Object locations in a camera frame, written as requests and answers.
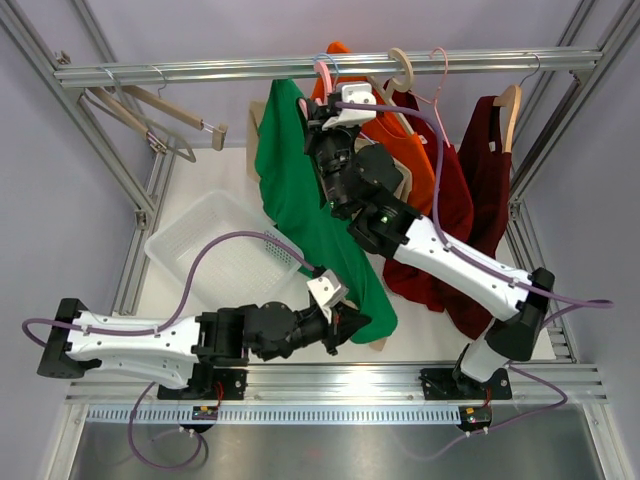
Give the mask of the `green t shirt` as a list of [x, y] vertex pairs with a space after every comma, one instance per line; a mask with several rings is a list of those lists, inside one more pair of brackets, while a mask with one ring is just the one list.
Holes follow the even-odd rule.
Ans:
[[301, 97], [294, 81], [271, 82], [254, 161], [263, 210], [309, 263], [333, 270], [349, 289], [347, 299], [371, 318], [352, 341], [375, 342], [394, 332], [398, 318], [378, 274], [347, 233], [347, 224], [320, 206], [311, 159], [303, 153], [297, 107]]

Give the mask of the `pink plastic hanger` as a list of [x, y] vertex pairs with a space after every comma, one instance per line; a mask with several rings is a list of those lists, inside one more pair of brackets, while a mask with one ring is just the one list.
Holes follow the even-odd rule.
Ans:
[[332, 77], [327, 64], [322, 60], [315, 61], [314, 72], [317, 80], [312, 98], [316, 105], [323, 106], [327, 104], [329, 95], [334, 92]]

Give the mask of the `beige t shirt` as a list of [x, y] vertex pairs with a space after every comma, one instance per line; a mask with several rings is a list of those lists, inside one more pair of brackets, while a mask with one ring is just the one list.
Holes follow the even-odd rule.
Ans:
[[[259, 143], [259, 127], [262, 123], [265, 109], [265, 101], [252, 100], [249, 102], [245, 150], [246, 174], [255, 183], [260, 181], [255, 162]], [[412, 188], [412, 174], [406, 166], [396, 159], [394, 159], [394, 165], [402, 175], [402, 180], [396, 187], [394, 196], [400, 200], [407, 200]]]

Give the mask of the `light blue wire hanger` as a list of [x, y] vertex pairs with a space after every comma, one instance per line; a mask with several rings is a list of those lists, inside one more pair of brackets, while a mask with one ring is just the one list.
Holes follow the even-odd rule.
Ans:
[[[312, 57], [312, 60], [314, 62], [315, 68], [317, 64], [324, 65], [324, 68], [327, 71], [326, 77], [331, 79], [332, 88], [335, 88], [341, 77], [341, 69], [336, 58], [330, 53], [320, 52], [314, 55]], [[330, 73], [329, 71], [329, 65], [333, 67], [332, 73]]]

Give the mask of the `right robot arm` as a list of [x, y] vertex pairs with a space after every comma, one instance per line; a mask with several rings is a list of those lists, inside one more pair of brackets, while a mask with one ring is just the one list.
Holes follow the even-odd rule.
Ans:
[[364, 122], [381, 106], [332, 98], [319, 105], [298, 101], [320, 204], [347, 222], [348, 233], [366, 252], [424, 271], [487, 310], [489, 326], [460, 354], [452, 373], [464, 397], [484, 390], [509, 362], [530, 359], [548, 311], [554, 275], [508, 268], [437, 228], [434, 220], [396, 198], [386, 181], [395, 172], [381, 145], [355, 148]]

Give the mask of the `orange t shirt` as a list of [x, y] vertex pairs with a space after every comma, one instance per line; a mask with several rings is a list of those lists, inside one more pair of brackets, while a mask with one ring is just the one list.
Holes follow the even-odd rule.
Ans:
[[[368, 82], [367, 77], [341, 76], [340, 80], [345, 83]], [[385, 105], [374, 90], [373, 94], [378, 105]], [[362, 127], [362, 133], [373, 141], [381, 143], [396, 160], [410, 170], [412, 188], [406, 202], [422, 214], [429, 215], [434, 199], [434, 168], [418, 134], [405, 115], [378, 112], [374, 120]]]

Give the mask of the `red t shirt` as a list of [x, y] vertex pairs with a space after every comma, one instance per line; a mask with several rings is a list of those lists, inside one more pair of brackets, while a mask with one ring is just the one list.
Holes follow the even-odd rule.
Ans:
[[[435, 173], [438, 151], [435, 133], [422, 119], [411, 115], [407, 119], [418, 134]], [[461, 241], [468, 239], [473, 221], [473, 204], [457, 152], [452, 145], [443, 145], [438, 214], [440, 225], [447, 234]], [[445, 310], [440, 290], [443, 284], [432, 275], [395, 260], [387, 260], [383, 278], [393, 293], [437, 313]]]

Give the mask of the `beige round hook hanger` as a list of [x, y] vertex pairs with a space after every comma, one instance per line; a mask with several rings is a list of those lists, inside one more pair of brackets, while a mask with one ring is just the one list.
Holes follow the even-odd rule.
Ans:
[[393, 94], [395, 92], [408, 92], [415, 81], [415, 75], [411, 61], [407, 54], [400, 48], [394, 47], [388, 50], [388, 58], [396, 62], [399, 66], [400, 75], [393, 75], [383, 85], [375, 77], [368, 76], [367, 81], [371, 84], [373, 90], [380, 96], [382, 102], [387, 106], [395, 106]]

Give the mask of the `dark maroon t shirt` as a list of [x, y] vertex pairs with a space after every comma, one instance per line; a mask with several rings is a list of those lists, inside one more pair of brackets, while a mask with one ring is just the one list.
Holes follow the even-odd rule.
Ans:
[[[508, 221], [511, 154], [503, 151], [500, 108], [493, 96], [480, 98], [472, 113], [458, 159], [471, 194], [473, 221], [466, 243], [493, 258]], [[463, 335], [476, 339], [492, 315], [455, 288], [440, 287], [444, 309]]]

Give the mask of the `empty wooden hanger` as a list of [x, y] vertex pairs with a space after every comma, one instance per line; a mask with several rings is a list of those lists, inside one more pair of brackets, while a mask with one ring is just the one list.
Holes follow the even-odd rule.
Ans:
[[137, 100], [142, 101], [156, 110], [159, 110], [198, 131], [206, 131], [210, 133], [211, 148], [215, 151], [222, 151], [224, 149], [226, 134], [228, 131], [228, 126], [226, 124], [219, 124], [217, 126], [210, 125], [201, 116], [198, 116], [185, 108], [138, 86], [124, 86], [123, 90], [125, 93], [133, 96]]
[[87, 100], [91, 105], [135, 131], [157, 152], [171, 151], [190, 163], [196, 162], [191, 145], [179, 133], [134, 112], [102, 88], [91, 87], [85, 89], [84, 93], [89, 94]]

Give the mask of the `wooden hanger with metal hook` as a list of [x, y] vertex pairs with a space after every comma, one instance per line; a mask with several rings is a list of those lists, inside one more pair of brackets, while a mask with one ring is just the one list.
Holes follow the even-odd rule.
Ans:
[[509, 85], [499, 96], [495, 97], [493, 102], [493, 106], [495, 108], [502, 109], [506, 115], [506, 123], [504, 128], [501, 130], [501, 145], [503, 153], [511, 153], [513, 149], [515, 127], [522, 103], [522, 86], [526, 80], [536, 75], [541, 68], [540, 56], [533, 52], [531, 52], [530, 55], [535, 59], [535, 67], [533, 71], [526, 74], [518, 84]]

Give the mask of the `white plastic basket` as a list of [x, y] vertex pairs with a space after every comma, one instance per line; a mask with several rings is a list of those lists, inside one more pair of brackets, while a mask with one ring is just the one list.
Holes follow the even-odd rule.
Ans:
[[198, 265], [190, 295], [207, 308], [262, 304], [276, 298], [301, 267], [282, 246], [301, 250], [263, 216], [229, 192], [215, 189], [156, 231], [145, 253], [165, 274], [183, 285], [196, 256], [227, 233], [252, 231], [280, 241], [236, 237], [214, 246]]

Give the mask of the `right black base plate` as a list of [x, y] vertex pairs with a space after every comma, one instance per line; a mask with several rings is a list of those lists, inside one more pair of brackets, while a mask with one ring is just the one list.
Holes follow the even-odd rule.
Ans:
[[418, 377], [425, 400], [510, 400], [511, 383], [504, 368], [494, 372], [486, 382], [462, 374], [454, 376], [453, 367], [427, 367]]

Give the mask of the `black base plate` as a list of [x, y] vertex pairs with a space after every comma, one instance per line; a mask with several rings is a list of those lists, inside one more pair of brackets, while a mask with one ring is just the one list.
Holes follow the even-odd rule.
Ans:
[[418, 377], [425, 400], [510, 400], [511, 383], [504, 368], [494, 372], [486, 382], [462, 374], [454, 376], [453, 367], [427, 367]]
[[244, 369], [215, 368], [197, 371], [182, 389], [159, 386], [158, 400], [164, 401], [222, 401], [243, 400], [247, 371]]

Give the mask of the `aluminium hanging rail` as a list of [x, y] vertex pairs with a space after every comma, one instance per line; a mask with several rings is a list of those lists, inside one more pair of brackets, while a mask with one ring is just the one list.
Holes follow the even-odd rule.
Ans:
[[[589, 71], [594, 69], [603, 57], [603, 53], [595, 48], [579, 47], [449, 50], [448, 73], [529, 73], [535, 67], [535, 59], [530, 55], [531, 52], [540, 56], [539, 72]], [[427, 51], [407, 53], [414, 75], [443, 73], [441, 57], [430, 59], [429, 54]], [[342, 77], [400, 75], [399, 66], [388, 58], [388, 53], [332, 55], [338, 61]], [[313, 56], [64, 66], [54, 73], [54, 78], [66, 89], [126, 85], [165, 86], [178, 83], [277, 78], [307, 79], [316, 75]]]

